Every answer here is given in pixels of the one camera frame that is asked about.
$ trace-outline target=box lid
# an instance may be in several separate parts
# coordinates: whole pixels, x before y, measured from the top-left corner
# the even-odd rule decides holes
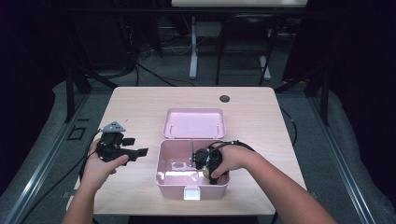
[[[218,108],[170,108],[163,135],[166,138],[220,139],[225,135],[223,111]]]

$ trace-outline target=gray floor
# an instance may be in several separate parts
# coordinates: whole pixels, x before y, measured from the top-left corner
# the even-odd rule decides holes
[[[146,60],[140,62],[163,77],[181,79],[195,86],[214,86],[216,72],[216,56],[213,53],[213,39],[205,39],[200,44],[198,61],[198,78],[189,79],[190,54],[176,54],[171,49],[165,50],[163,58],[155,53]],[[280,82],[285,62],[292,45],[290,36],[280,37],[277,40],[274,57],[270,62],[272,79],[266,81],[264,86],[276,88]],[[257,86],[259,76],[248,77],[221,77],[220,86]],[[125,77],[112,79],[121,86],[134,86],[136,72]],[[178,86],[189,86],[187,82],[169,80]],[[101,83],[91,80],[94,87],[92,94],[80,95],[77,98],[81,102],[80,110],[71,122],[71,127],[85,128],[81,140],[59,139],[60,134],[66,136],[71,132],[64,125],[66,116],[65,86],[61,83],[54,88],[56,102],[51,111],[48,122],[37,139],[31,153],[22,168],[1,196],[0,223],[18,223],[26,212],[27,205],[32,204],[49,189],[61,176],[63,176],[82,156],[83,148],[88,144],[90,135],[98,128],[99,121],[106,109],[111,90]],[[139,86],[166,86],[158,78],[140,70]],[[290,140],[295,134],[298,135],[294,146],[300,163],[304,180],[309,192],[318,196],[318,200],[337,219],[339,223],[396,223],[393,207],[387,198],[373,185],[360,161],[359,148],[355,136],[349,125],[347,117],[340,105],[339,100],[333,94],[330,96],[329,121],[330,127],[323,128],[320,119],[317,118],[316,99],[305,98],[301,90],[304,83],[299,84],[287,93],[277,95],[280,106],[293,118],[298,132],[292,128],[290,119],[285,115],[285,124],[290,133]],[[336,149],[341,152],[346,166],[337,165],[334,153],[334,143],[329,138],[329,132],[336,141]],[[30,199],[22,199],[23,191],[28,187],[29,180],[35,176],[35,171],[40,168],[40,162],[54,148],[59,152],[53,155],[53,163],[49,165],[50,171],[43,174],[43,183],[37,186]],[[345,169],[352,173],[356,185],[350,185],[350,180],[345,180]],[[59,184],[30,214],[25,223],[59,223],[64,216],[67,199],[61,198],[65,191],[70,191],[77,180],[78,169],[72,172]],[[356,192],[360,197],[355,200]],[[369,213],[363,214],[360,205],[366,206]],[[97,216],[101,223],[128,223],[128,217],[122,216]],[[271,217],[259,217],[260,223],[269,223]]]

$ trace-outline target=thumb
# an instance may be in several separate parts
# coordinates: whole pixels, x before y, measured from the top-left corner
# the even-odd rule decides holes
[[[212,178],[218,178],[227,171],[228,170],[225,168],[225,166],[221,164],[215,171],[213,171],[211,176]]]
[[[115,170],[116,168],[123,165],[128,160],[129,160],[129,157],[128,157],[128,155],[125,154],[125,155],[122,155],[122,156],[116,158],[114,161],[111,161],[110,166],[113,170]]]

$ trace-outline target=white desk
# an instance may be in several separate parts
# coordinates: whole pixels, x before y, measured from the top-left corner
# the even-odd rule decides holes
[[[172,0],[172,7],[305,7],[307,0]],[[190,79],[197,78],[198,49],[196,48],[196,21],[191,19],[191,64]],[[262,66],[265,58],[260,57]],[[265,71],[265,79],[271,79],[269,70]]]
[[[219,100],[231,98],[229,103]],[[131,87],[116,88],[100,127],[116,120],[134,137],[131,149],[148,147],[147,157],[120,167],[99,189],[95,214],[138,216],[257,216],[274,207],[246,170],[230,172],[219,200],[183,201],[164,198],[155,182],[166,112],[171,107],[219,108],[224,112],[225,141],[240,140],[305,188],[303,176],[276,100],[269,88]]]

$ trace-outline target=human hand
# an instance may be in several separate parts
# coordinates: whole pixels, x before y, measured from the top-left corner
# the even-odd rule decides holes
[[[100,139],[92,142],[90,146],[91,155],[85,164],[84,175],[81,180],[80,187],[89,188],[92,190],[99,190],[105,183],[109,175],[115,174],[116,168],[123,165],[129,160],[128,155],[123,155],[116,158],[114,161],[104,162],[102,161],[96,152],[97,144]]]
[[[219,151],[222,155],[222,162],[220,166],[213,171],[211,175],[212,178],[218,178],[227,171],[247,168],[250,158],[260,156],[257,152],[237,145],[227,145],[221,147]]]

